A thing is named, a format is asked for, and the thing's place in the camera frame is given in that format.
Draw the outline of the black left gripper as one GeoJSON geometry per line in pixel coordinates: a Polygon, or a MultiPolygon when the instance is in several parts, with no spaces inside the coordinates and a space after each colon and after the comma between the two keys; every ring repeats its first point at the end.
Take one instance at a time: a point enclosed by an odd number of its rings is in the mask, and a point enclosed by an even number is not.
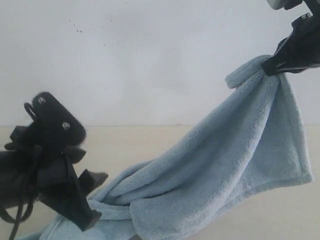
{"type": "Polygon", "coordinates": [[[90,208],[87,196],[109,177],[105,172],[85,169],[77,177],[73,165],[86,151],[80,145],[52,150],[40,144],[35,124],[17,125],[4,148],[4,201],[41,202],[87,231],[101,217],[90,208]]]}

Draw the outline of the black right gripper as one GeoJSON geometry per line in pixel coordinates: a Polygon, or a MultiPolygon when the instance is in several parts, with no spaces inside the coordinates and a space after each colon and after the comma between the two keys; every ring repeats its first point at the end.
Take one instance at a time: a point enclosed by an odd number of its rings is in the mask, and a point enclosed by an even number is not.
{"type": "Polygon", "coordinates": [[[320,1],[292,0],[291,6],[303,2],[309,12],[291,23],[292,34],[281,41],[273,56],[262,55],[261,67],[267,76],[299,74],[320,67],[320,1]]]}

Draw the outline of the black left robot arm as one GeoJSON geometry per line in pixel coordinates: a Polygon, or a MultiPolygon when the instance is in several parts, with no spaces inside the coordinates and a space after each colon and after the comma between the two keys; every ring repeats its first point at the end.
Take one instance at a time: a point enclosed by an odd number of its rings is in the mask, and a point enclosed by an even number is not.
{"type": "Polygon", "coordinates": [[[108,178],[105,172],[85,169],[77,176],[73,165],[86,154],[79,147],[86,132],[40,130],[17,126],[11,142],[0,153],[0,216],[13,223],[5,209],[27,204],[27,214],[38,200],[87,231],[101,217],[89,207],[87,196],[108,178]]]}

